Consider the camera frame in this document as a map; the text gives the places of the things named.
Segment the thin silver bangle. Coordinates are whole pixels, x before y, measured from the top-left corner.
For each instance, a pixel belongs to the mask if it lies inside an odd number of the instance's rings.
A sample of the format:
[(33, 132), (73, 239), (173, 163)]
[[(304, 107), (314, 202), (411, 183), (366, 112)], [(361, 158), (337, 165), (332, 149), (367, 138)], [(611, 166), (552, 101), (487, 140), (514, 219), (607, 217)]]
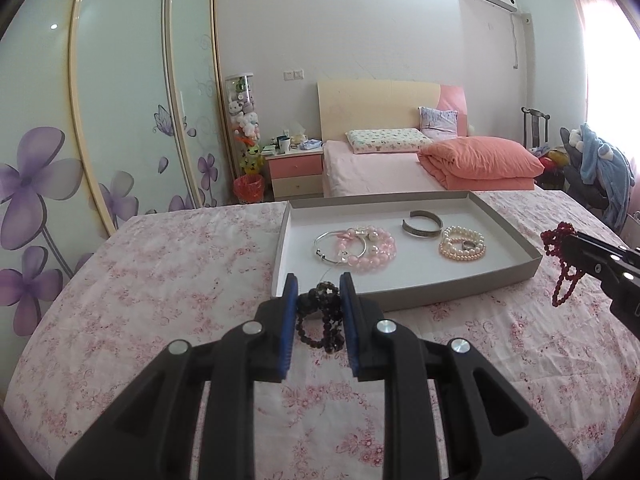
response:
[[(328, 240), (334, 240), (333, 252), (330, 254), (322, 247)], [(312, 243), (312, 253), (331, 266), (356, 266), (367, 255), (367, 250), (366, 236), (354, 228), (321, 233)]]

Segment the beige pink headboard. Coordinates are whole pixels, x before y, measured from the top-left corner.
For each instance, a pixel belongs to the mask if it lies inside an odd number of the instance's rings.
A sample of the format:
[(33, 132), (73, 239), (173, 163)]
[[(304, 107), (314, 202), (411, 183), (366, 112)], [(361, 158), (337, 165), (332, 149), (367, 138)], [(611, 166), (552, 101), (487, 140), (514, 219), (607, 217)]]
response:
[(317, 91), (323, 141), (343, 140), (350, 130), (417, 127), (419, 106), (456, 110), (458, 135), (469, 134), (462, 87), (424, 81), (321, 79)]

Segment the folded coral duvet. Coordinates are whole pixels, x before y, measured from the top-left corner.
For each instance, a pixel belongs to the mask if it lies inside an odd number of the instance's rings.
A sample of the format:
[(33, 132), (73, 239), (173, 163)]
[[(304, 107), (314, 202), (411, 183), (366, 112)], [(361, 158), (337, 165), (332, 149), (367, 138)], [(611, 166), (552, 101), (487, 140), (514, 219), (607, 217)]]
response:
[(418, 161), (448, 191), (533, 191), (544, 165), (520, 144), (495, 136), (458, 136), (418, 151)]

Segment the grey metal cuff bangle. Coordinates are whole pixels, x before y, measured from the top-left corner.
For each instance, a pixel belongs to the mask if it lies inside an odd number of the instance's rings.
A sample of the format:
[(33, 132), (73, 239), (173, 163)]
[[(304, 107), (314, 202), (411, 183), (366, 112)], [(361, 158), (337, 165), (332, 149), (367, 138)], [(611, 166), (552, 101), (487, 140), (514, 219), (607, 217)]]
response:
[(438, 214), (428, 210), (412, 210), (401, 220), (402, 229), (409, 235), (423, 238), (437, 238), (442, 235), (444, 222)]

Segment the dark wooden chair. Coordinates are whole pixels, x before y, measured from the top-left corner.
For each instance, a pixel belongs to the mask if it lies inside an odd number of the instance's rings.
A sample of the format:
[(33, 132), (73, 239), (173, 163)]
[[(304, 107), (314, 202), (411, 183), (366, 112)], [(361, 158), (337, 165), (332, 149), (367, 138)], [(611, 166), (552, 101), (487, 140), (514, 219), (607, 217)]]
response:
[(523, 145), (526, 148), (540, 148), (549, 142), (550, 115), (536, 108), (522, 107)]

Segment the red waste basket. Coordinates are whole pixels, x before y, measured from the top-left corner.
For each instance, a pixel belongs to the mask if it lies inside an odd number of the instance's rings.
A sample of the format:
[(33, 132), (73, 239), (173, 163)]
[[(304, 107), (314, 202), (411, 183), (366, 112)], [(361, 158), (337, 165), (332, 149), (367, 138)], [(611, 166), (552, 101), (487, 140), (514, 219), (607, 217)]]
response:
[(241, 204), (256, 204), (264, 199), (265, 179), (261, 174), (243, 174), (233, 181), (233, 193)]

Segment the sliding glass flower wardrobe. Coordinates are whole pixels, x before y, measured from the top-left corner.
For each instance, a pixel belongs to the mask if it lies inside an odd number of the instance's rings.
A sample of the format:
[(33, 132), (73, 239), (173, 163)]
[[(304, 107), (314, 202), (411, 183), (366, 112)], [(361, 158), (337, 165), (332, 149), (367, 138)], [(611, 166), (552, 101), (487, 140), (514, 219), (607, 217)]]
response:
[(130, 218), (230, 180), (215, 0), (2, 1), (2, 356)]

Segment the wall switch plate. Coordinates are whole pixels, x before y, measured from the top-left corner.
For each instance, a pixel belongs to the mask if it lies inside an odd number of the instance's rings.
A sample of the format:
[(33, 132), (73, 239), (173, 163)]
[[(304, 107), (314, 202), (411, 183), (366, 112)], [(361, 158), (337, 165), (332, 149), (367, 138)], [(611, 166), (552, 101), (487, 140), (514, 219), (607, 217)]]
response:
[(305, 77), (303, 70), (286, 70), (283, 73), (283, 79), (285, 81), (303, 80)]

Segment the pink floral bedsheet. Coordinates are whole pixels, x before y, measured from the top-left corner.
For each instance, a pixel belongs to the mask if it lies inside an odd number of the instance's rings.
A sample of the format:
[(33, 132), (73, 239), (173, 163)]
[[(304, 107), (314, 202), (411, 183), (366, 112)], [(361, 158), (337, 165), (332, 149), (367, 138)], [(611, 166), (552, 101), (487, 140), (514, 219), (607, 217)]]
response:
[[(45, 472), (168, 342), (209, 342), (254, 315), (283, 215), (266, 203), (137, 217), (98, 249), (30, 337), (4, 401)], [(590, 472), (637, 387), (639, 344), (593, 278), (553, 307), (558, 274), (545, 258), (529, 281), (396, 318), (431, 341), (472, 342)], [(344, 353), (296, 344), (286, 381), (255, 394), (259, 478), (381, 477), (383, 387), (357, 382)]]

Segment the pink curtain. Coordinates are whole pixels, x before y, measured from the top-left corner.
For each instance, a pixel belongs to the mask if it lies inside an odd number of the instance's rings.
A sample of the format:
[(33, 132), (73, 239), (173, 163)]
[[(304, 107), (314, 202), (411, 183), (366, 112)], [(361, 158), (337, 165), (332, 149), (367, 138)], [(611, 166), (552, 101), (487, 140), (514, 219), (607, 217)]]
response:
[(639, 97), (639, 38), (616, 0), (574, 0), (582, 25), (587, 124), (599, 134), (631, 122)]

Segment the grey cardboard tray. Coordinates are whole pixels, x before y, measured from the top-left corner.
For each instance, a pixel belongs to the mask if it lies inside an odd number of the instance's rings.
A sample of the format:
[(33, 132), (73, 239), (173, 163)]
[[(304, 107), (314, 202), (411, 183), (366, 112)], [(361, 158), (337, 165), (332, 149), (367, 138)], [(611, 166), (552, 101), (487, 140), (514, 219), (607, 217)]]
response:
[[(439, 238), (414, 237), (401, 227), (412, 210), (438, 214), (444, 228), (479, 232), (486, 252), (457, 262), (439, 251)], [(321, 233), (374, 226), (390, 234), (396, 256), (378, 270), (352, 272), (356, 291), (385, 311), (410, 309), (518, 284), (532, 278), (541, 254), (482, 198), (471, 192), (374, 194), (292, 200), (286, 205), (274, 264), (271, 293), (284, 291), (288, 274), (306, 292), (322, 280), (337, 282), (346, 266), (331, 266), (312, 253)]]

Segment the pink mattress bed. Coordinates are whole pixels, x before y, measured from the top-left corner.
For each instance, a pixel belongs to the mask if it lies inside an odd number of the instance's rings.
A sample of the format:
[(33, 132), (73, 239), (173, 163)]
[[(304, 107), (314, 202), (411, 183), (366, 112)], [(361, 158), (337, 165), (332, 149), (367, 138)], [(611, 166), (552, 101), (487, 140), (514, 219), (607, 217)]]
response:
[(326, 197), (440, 191), (533, 191), (534, 179), (454, 179), (443, 186), (420, 164), (416, 153), (355, 154), (346, 141), (323, 147)]

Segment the small lilac pillow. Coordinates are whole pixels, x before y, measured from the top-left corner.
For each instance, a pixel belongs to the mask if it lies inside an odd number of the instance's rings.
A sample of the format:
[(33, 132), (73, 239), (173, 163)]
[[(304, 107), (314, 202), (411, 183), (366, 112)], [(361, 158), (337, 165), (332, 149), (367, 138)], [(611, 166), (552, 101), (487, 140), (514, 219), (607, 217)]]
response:
[(426, 106), (418, 107), (419, 129), (427, 136), (457, 136), (458, 112), (438, 110)]

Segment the blue plush garment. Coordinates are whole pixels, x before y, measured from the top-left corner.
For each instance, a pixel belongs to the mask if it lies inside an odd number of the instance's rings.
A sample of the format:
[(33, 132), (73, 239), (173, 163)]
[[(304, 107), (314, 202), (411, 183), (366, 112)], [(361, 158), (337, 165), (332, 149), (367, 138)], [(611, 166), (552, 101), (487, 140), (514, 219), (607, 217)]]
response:
[(625, 155), (597, 136), (587, 124), (568, 133), (568, 146), (579, 155), (579, 182), (593, 191), (602, 191), (608, 204), (601, 206), (603, 222), (620, 232), (628, 212), (634, 172)]

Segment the floral white pillow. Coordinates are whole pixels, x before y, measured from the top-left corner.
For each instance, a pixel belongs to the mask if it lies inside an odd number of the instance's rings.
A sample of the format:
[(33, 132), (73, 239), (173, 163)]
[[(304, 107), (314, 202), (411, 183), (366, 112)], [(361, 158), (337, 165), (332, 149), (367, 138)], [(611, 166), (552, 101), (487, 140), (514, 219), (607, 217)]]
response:
[(431, 144), (416, 128), (349, 130), (345, 136), (356, 154), (415, 153)]

